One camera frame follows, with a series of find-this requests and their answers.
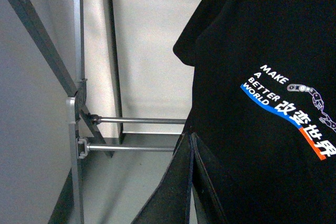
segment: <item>metal frame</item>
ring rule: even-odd
[[[114,106],[116,109],[116,116],[122,117],[122,108],[121,108],[121,92],[120,92],[120,80],[119,80],[119,68],[118,68],[118,52],[117,52],[117,39],[116,39],[116,27],[114,25],[114,8],[113,8],[113,0],[108,0],[108,17],[111,21],[111,58],[113,60],[113,64],[111,65],[111,70],[114,72],[112,75],[112,87],[114,93]],[[119,143],[122,142],[124,138],[123,133],[123,124],[118,123],[117,129],[119,133]]]
[[[101,135],[97,124],[99,123],[118,123],[118,131],[122,123],[158,123],[158,124],[184,124],[185,120],[178,119],[134,119],[122,118],[120,85],[118,74],[116,35],[113,16],[113,2],[110,3],[110,15],[112,18],[112,46],[115,68],[115,85],[117,94],[115,97],[117,115],[120,118],[103,118],[98,115],[91,115],[86,107],[86,79],[84,62],[84,32],[83,32],[83,0],[73,0],[74,21],[75,21],[75,59],[76,59],[76,79],[72,80],[67,68],[57,49],[50,39],[46,28],[39,18],[30,0],[8,0],[19,17],[22,24],[27,29],[34,43],[54,72],[57,80],[62,85],[67,96],[68,107],[68,127],[71,153],[71,172],[74,198],[74,211],[76,223],[84,224],[83,200],[82,200],[82,168],[81,159],[88,155],[89,151],[105,151],[111,157],[114,151],[145,151],[145,152],[172,152],[174,146],[129,146],[129,145],[107,145]],[[90,129],[94,139],[98,144],[90,144],[79,136],[78,122],[80,116]]]

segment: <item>blue stripe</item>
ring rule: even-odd
[[[251,98],[252,101],[254,101],[255,103],[257,103],[260,107],[262,107],[264,110],[267,110],[268,112],[278,115],[279,117],[286,119],[288,122],[292,123],[296,128],[300,129],[302,126],[298,125],[294,120],[292,120],[291,118],[289,118],[289,115],[285,115],[282,112],[278,112],[276,109],[274,109],[271,106],[268,105],[264,105],[262,104],[260,101],[258,101],[258,99],[256,99],[252,94],[250,94],[250,92],[248,92],[248,90],[244,87],[244,85],[242,84],[240,86],[240,88],[248,95],[248,97]]]

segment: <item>metal bar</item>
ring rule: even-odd
[[[111,47],[108,47],[109,53],[111,55],[111,73],[112,73],[112,87],[113,87],[113,97],[114,97],[114,107],[116,109],[116,116],[122,117],[122,105],[121,105],[121,92],[120,92],[120,78],[119,78],[119,67],[118,67],[118,52],[117,52],[117,40],[116,40],[116,27],[114,20],[114,9],[113,9],[113,0],[103,1],[105,16],[107,25],[111,31],[108,33],[108,42]],[[123,125],[122,123],[117,124],[119,139],[123,139]]]
[[[152,123],[152,124],[185,124],[185,119],[154,118],[100,118],[101,123]]]
[[[70,155],[71,155],[71,174],[73,187],[73,203],[76,224],[84,224],[84,209],[82,196],[82,168],[81,160],[78,158],[78,122],[80,120],[76,106],[76,98],[67,99]]]
[[[136,152],[173,152],[174,146],[134,146],[134,145],[104,145],[104,144],[90,144],[88,146],[90,151],[136,151]]]
[[[31,38],[46,59],[56,78],[69,97],[74,97],[76,85],[66,69],[53,41],[30,0],[8,0]]]
[[[124,131],[124,134],[145,134],[145,135],[181,135],[181,132],[141,132],[141,131]]]
[[[85,79],[83,0],[73,0],[75,22],[76,82]]]

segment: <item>metal rod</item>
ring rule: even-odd
[[[174,146],[134,146],[134,145],[106,145],[106,144],[90,144],[90,151],[135,151],[135,152],[173,152]]]
[[[76,81],[85,79],[83,0],[73,0],[75,22]]]
[[[185,124],[185,119],[155,118],[100,118],[100,123],[153,123],[153,124]]]

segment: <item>metal clamp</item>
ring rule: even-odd
[[[101,116],[99,115],[90,115],[90,120],[93,124],[98,125],[101,123]]]
[[[80,111],[81,108],[86,104],[86,96],[87,96],[87,91],[86,91],[86,82],[88,79],[83,79],[80,81],[77,81],[79,84],[78,91],[76,93],[76,109],[77,111]]]
[[[78,138],[77,143],[78,143],[78,148],[77,148],[78,158],[79,159],[86,158],[90,151],[90,143],[88,142],[87,137]],[[81,152],[79,152],[79,145],[83,145],[83,151]]]

